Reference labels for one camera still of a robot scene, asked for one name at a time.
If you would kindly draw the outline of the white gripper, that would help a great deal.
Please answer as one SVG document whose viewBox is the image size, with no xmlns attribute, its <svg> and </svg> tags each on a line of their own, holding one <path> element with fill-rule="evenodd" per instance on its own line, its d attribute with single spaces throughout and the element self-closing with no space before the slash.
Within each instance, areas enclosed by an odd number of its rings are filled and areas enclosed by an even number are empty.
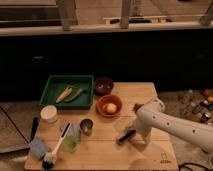
<svg viewBox="0 0 213 171">
<path fill-rule="evenodd" d="M 139 119 L 133 121 L 132 128 L 142 137 L 146 144 L 150 142 L 152 127 Z"/>
</svg>

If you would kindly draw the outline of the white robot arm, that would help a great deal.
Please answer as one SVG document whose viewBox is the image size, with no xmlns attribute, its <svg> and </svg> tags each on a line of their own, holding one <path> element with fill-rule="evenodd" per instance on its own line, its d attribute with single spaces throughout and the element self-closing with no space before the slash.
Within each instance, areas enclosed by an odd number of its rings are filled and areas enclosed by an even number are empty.
<svg viewBox="0 0 213 171">
<path fill-rule="evenodd" d="M 160 99 L 134 105 L 136 118 L 132 128 L 146 143 L 150 141 L 151 130 L 157 128 L 213 153 L 213 126 L 165 114 L 164 109 L 165 105 Z"/>
</svg>

